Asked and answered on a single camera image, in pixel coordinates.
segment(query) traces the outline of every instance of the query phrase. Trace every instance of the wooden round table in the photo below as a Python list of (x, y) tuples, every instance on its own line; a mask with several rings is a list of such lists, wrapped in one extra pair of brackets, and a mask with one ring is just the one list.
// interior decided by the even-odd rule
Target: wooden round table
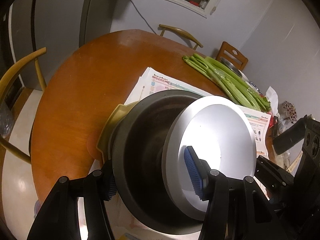
[(85, 177), (93, 163), (87, 150), (147, 67), (213, 95), (224, 93), (181, 58), (195, 51), (140, 30), (101, 36), (79, 48), (57, 70), (40, 100), (31, 164), (41, 203), (61, 176)]

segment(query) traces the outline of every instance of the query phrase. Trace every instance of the black cooking pot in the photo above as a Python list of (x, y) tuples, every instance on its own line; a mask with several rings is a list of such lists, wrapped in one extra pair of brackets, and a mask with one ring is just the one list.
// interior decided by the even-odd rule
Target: black cooking pot
[(194, 233), (203, 223), (176, 207), (161, 171), (163, 145), (172, 123), (201, 97), (183, 90), (150, 95), (120, 121), (112, 136), (113, 171), (120, 197), (141, 223), (159, 232)]

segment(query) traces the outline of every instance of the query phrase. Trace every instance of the wooden chair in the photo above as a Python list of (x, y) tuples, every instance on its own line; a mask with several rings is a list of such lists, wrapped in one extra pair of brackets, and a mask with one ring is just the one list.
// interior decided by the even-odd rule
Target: wooden chair
[[(237, 62), (236, 60), (234, 60), (234, 58), (231, 58), (228, 54), (225, 53), (225, 51), (228, 52), (233, 57), (235, 57), (240, 63)], [(226, 41), (224, 41), (222, 43), (221, 48), (220, 48), (218, 55), (216, 57), (216, 60), (220, 61), (221, 57), (230, 61), (240, 71), (242, 71), (244, 69), (245, 65), (247, 65), (247, 63), (248, 63), (248, 59), (245, 56), (243, 56), (239, 50), (232, 47)]]
[(194, 36), (192, 36), (190, 33), (186, 32), (185, 30), (182, 30), (182, 29), (179, 29), (176, 27), (172, 27), (172, 26), (168, 26), (168, 25), (163, 25), (163, 24), (159, 24), (159, 27), (163, 28), (160, 36), (163, 36), (163, 34), (166, 30), (170, 30), (170, 31), (190, 40), (190, 41), (193, 41), (196, 44), (195, 47), (193, 48), (194, 50), (196, 50), (198, 46), (200, 48), (203, 48), (203, 45)]
[[(13, 82), (17, 79), (20, 72), (26, 66), (27, 63), (34, 60), (36, 66), (36, 73), (41, 86), (42, 91), (47, 87), (44, 77), (41, 73), (41, 69), (38, 62), (38, 57), (47, 52), (46, 48), (39, 49), (28, 56), (23, 57), (17, 63), (15, 63), (8, 71), (3, 75), (0, 80), (0, 104), (4, 101), (4, 98), (12, 86)], [(20, 149), (6, 141), (2, 136), (0, 136), (0, 145), (2, 145), (6, 150), (10, 151), (13, 155), (17, 156), (21, 160), (31, 164), (31, 158)]]

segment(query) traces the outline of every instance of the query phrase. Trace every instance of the celery bunch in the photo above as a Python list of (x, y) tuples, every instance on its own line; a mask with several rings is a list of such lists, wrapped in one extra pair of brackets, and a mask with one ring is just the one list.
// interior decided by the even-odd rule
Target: celery bunch
[(191, 57), (183, 56), (182, 59), (221, 87), (235, 104), (262, 112), (271, 110), (270, 102), (265, 97), (261, 97), (236, 73), (217, 60), (211, 57), (203, 58), (196, 53)]

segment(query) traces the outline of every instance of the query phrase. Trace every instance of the plastic bag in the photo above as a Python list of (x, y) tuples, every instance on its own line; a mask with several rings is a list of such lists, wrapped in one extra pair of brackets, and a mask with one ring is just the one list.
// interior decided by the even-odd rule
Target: plastic bag
[(0, 106), (0, 134), (7, 137), (14, 125), (13, 115), (5, 102)]

